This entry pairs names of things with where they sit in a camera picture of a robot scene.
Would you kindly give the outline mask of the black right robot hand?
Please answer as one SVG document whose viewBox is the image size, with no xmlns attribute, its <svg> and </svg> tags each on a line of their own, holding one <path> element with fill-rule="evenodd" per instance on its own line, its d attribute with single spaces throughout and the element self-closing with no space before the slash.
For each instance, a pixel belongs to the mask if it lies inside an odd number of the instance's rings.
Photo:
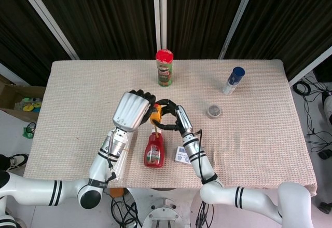
<svg viewBox="0 0 332 228">
<path fill-rule="evenodd" d="M 189 117 L 181 105 L 177 105 L 169 99 L 161 99 L 157 101 L 156 104 L 162 106 L 161 116 L 172 114 L 176 117 L 175 124 L 164 125 L 161 122 L 154 120 L 153 124 L 155 124 L 159 129 L 179 131 L 182 137 L 193 133 L 193 127 Z"/>
</svg>

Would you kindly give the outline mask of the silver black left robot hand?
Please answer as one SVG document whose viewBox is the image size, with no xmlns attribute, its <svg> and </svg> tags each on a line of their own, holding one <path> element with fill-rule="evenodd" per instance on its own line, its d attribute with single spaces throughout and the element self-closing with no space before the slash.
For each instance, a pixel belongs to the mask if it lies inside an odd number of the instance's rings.
<svg viewBox="0 0 332 228">
<path fill-rule="evenodd" d="M 134 132 L 146 123 L 154 109 L 156 96 L 143 90 L 127 91 L 121 97 L 113 123 L 125 132 Z"/>
</svg>

